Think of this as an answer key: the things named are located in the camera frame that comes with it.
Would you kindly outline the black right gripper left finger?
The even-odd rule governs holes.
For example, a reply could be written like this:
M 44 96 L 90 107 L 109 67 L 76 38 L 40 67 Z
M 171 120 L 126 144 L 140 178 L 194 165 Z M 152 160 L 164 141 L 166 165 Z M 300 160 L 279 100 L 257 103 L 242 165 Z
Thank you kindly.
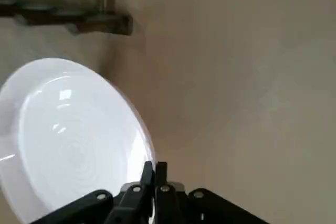
M 138 182 L 126 183 L 113 196 L 99 189 L 33 221 L 33 223 L 146 223 L 152 215 L 154 171 L 143 166 Z

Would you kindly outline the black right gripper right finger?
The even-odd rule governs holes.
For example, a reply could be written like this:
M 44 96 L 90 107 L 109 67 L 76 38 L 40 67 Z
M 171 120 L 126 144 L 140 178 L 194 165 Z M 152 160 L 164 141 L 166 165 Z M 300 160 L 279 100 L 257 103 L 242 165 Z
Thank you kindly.
M 205 188 L 188 194 L 167 181 L 167 163 L 155 167 L 155 223 L 265 223 L 247 210 Z

